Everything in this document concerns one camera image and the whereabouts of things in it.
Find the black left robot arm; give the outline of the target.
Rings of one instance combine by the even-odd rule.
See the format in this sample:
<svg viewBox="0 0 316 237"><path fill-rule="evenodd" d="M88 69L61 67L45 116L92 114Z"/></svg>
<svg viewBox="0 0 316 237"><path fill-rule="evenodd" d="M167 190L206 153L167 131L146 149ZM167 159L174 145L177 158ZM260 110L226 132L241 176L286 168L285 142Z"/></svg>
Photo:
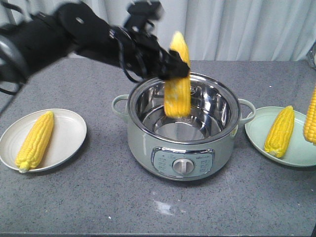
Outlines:
<svg viewBox="0 0 316 237"><path fill-rule="evenodd" d="M28 78L70 53L148 79L185 77L190 66L175 50L164 50L152 34L159 1L131 3L123 26L99 18L84 2L68 2L53 14L38 13L0 29L0 90L14 95Z"/></svg>

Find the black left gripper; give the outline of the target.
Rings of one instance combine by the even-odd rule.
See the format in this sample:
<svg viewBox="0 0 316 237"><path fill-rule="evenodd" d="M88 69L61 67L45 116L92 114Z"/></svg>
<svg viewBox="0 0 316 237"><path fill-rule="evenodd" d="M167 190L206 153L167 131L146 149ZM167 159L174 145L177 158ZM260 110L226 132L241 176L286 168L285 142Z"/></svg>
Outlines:
<svg viewBox="0 0 316 237"><path fill-rule="evenodd" d="M122 27L111 27L109 40L114 45L108 55L108 64L121 68L128 79L131 73L142 79L159 77L163 80L185 78L190 67L178 51L168 52L160 47L153 35L129 32Z"/></svg>

